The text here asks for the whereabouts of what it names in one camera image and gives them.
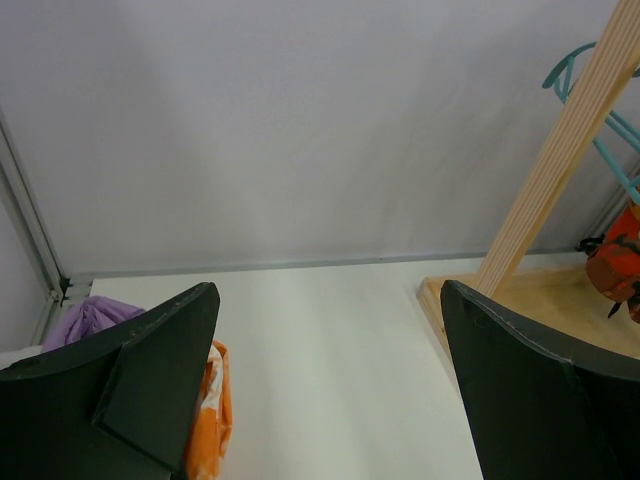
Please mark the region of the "purple trousers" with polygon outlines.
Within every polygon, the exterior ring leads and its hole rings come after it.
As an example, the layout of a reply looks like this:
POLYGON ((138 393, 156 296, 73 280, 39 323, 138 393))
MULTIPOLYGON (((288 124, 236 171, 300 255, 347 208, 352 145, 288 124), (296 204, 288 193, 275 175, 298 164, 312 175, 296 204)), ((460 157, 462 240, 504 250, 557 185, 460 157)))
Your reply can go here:
POLYGON ((89 296, 72 306, 48 333, 42 353, 78 342, 135 318, 146 310, 104 296, 89 296))

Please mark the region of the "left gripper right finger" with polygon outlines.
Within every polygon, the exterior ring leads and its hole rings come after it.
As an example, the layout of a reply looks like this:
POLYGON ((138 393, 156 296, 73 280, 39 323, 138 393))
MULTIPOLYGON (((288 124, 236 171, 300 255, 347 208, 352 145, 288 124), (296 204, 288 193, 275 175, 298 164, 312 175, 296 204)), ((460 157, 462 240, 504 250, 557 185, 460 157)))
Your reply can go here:
POLYGON ((639 362, 446 281, 442 316, 486 479, 636 479, 639 362))

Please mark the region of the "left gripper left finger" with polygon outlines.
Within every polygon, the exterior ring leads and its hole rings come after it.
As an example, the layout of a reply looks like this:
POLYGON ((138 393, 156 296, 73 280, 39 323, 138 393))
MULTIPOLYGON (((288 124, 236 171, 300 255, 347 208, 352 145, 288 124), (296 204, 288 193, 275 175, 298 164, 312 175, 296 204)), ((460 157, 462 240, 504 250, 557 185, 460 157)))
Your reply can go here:
POLYGON ((200 283, 2 370, 2 478, 185 478, 219 306, 200 283))

